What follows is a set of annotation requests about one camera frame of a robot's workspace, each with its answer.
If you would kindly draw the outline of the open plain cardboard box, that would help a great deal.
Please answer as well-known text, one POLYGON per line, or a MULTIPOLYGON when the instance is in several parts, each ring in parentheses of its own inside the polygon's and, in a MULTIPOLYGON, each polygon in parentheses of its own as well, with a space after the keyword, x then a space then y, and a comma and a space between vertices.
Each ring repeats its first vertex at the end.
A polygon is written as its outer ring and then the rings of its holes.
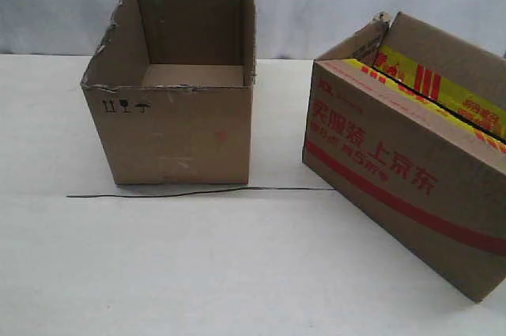
POLYGON ((115 183, 245 184, 255 0, 118 0, 81 79, 115 183))

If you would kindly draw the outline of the thin black line on table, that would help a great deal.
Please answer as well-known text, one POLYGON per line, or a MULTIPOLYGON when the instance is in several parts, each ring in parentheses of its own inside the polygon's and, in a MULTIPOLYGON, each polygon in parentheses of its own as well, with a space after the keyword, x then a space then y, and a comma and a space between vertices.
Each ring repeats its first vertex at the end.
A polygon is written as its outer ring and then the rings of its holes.
POLYGON ((156 194, 67 194, 66 198, 180 198, 203 194, 225 194, 238 191, 334 191, 333 188, 320 187, 223 187, 213 190, 193 190, 156 194))

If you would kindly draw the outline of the cardboard box with yellow tape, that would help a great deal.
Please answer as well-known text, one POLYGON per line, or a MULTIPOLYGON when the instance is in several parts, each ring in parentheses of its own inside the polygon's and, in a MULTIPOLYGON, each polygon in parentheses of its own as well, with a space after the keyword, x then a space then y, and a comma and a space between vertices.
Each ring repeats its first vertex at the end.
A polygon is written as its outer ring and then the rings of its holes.
POLYGON ((473 301, 505 279, 505 60, 405 13, 317 57, 303 162, 473 301))

